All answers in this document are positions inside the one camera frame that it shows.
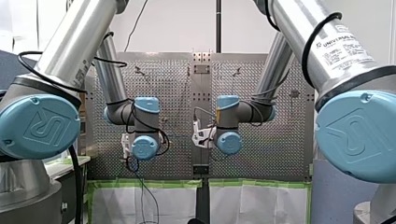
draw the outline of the perforated metal panel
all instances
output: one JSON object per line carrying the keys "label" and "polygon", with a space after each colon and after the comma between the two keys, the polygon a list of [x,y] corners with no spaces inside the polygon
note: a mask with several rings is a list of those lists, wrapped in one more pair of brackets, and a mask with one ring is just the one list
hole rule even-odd
{"label": "perforated metal panel", "polygon": [[[213,54],[212,74],[208,74],[212,76],[212,110],[220,94],[238,94],[248,99],[256,88],[265,58],[265,55]],[[191,65],[196,63],[192,54],[122,53],[120,59],[129,64],[122,70],[129,97],[156,96],[160,99],[160,119],[168,120],[164,130],[172,142],[167,154],[141,162],[141,175],[156,179],[192,178],[191,151],[196,150],[191,146]],[[233,77],[238,68],[241,74]],[[137,74],[136,69],[145,75]],[[103,120],[105,100],[97,76],[87,81],[87,89],[91,91],[87,98],[87,149],[94,152],[89,178],[131,177],[120,162],[120,138],[125,127],[109,125]],[[291,98],[291,91],[298,91],[299,97]],[[209,177],[280,180],[308,177],[312,161],[312,94],[305,85],[299,64],[294,63],[279,92],[276,120],[260,128],[240,125],[244,141],[241,153],[224,161],[211,160]],[[221,160],[223,155],[214,149],[212,157]]]}
{"label": "perforated metal panel", "polygon": [[[156,96],[160,99],[160,123],[172,142],[172,148],[166,154],[153,161],[141,161],[140,174],[157,179],[191,178],[191,55],[125,53],[120,59],[128,63],[128,67],[122,69],[128,96]],[[92,159],[89,178],[133,176],[120,162],[120,139],[125,127],[110,125],[103,120],[105,99],[97,76],[92,92],[92,130],[97,153]]]}
{"label": "perforated metal panel", "polygon": [[[216,107],[216,98],[224,94],[236,94],[248,100],[259,81],[264,61],[265,57],[260,55],[245,58],[213,55],[212,107]],[[240,74],[233,76],[237,69]],[[299,96],[291,97],[292,91],[299,92]],[[312,161],[309,152],[312,152],[313,94],[305,84],[300,65],[293,63],[276,99],[276,119],[261,127],[240,124],[242,150],[226,159],[213,150],[211,177],[308,178]]]}

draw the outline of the white backdrop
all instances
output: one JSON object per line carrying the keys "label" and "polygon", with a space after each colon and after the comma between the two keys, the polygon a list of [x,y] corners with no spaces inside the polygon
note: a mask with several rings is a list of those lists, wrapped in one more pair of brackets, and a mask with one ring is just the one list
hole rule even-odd
{"label": "white backdrop", "polygon": [[[326,0],[381,63],[396,63],[396,0]],[[224,52],[267,53],[275,31],[252,0],[222,1]],[[112,25],[117,50],[125,47],[144,0],[131,0]],[[0,49],[43,49],[61,22],[65,0],[0,0]],[[216,48],[214,0],[148,0],[129,51],[206,51]]]}

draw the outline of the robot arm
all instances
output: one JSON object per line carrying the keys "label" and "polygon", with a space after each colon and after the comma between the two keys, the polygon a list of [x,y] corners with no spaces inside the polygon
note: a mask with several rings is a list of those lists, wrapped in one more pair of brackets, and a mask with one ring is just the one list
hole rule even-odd
{"label": "robot arm", "polygon": [[[67,150],[79,134],[78,91],[93,57],[115,58],[108,26],[127,0],[79,0],[42,53],[33,72],[16,77],[0,103],[0,152],[16,159],[46,159]],[[156,98],[127,100],[120,69],[97,63],[108,109],[106,118],[135,126],[133,147],[147,159],[158,150],[159,104]]]}
{"label": "robot arm", "polygon": [[123,7],[126,2],[116,0],[73,4],[31,69],[40,77],[33,73],[16,77],[0,103],[1,153],[46,159],[74,143],[80,126],[76,90],[83,88],[107,27]]}
{"label": "robot arm", "polygon": [[[117,59],[111,35],[104,39],[96,55],[97,58],[108,61]],[[141,161],[152,159],[160,148],[159,100],[155,97],[136,97],[130,100],[120,67],[100,60],[95,60],[94,64],[107,104],[105,120],[110,124],[134,126],[130,140],[132,154]]]}
{"label": "robot arm", "polygon": [[237,96],[219,97],[217,147],[226,154],[236,153],[241,147],[238,123],[271,119],[273,108],[267,103],[272,96],[266,93],[262,100],[267,102],[260,102],[257,93],[271,90],[274,84],[269,83],[285,76],[294,53],[306,81],[318,91],[315,132],[326,158],[358,179],[395,183],[396,66],[380,66],[341,23],[341,14],[331,13],[319,0],[255,3],[280,32],[252,97],[256,108]]}

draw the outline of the blue joint cap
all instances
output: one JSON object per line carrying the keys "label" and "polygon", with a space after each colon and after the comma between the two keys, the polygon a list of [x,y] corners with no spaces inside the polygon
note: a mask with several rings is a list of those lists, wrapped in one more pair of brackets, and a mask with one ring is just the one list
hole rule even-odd
{"label": "blue joint cap", "polygon": [[218,97],[218,109],[224,110],[239,104],[239,96],[237,95],[221,95]]}
{"label": "blue joint cap", "polygon": [[272,110],[271,110],[271,115],[270,115],[270,117],[268,118],[267,121],[271,121],[271,120],[275,119],[275,117],[276,117],[276,110],[275,110],[275,107],[272,106],[271,109],[272,109]]}
{"label": "blue joint cap", "polygon": [[136,97],[134,106],[150,114],[160,113],[160,102],[156,97]]}
{"label": "blue joint cap", "polygon": [[158,151],[158,143],[154,138],[142,135],[132,143],[132,153],[141,161],[148,161],[155,157]]}
{"label": "blue joint cap", "polygon": [[67,150],[79,135],[76,108],[62,97],[30,95],[0,112],[0,150],[25,160],[44,160]]}
{"label": "blue joint cap", "polygon": [[347,175],[396,183],[396,95],[349,91],[323,106],[315,129],[319,149]]}
{"label": "blue joint cap", "polygon": [[224,133],[219,137],[217,147],[226,155],[234,155],[242,148],[241,135],[235,132]]}
{"label": "blue joint cap", "polygon": [[109,123],[109,124],[113,124],[113,122],[111,122],[110,118],[108,117],[108,109],[107,106],[105,107],[105,110],[103,111],[103,119]]}

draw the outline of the universal robots logo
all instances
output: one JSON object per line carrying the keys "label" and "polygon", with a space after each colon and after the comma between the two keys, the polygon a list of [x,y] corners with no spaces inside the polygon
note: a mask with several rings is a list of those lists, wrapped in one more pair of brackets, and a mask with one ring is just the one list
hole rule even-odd
{"label": "universal robots logo", "polygon": [[38,106],[23,136],[45,145],[58,146],[69,124],[70,118]]}

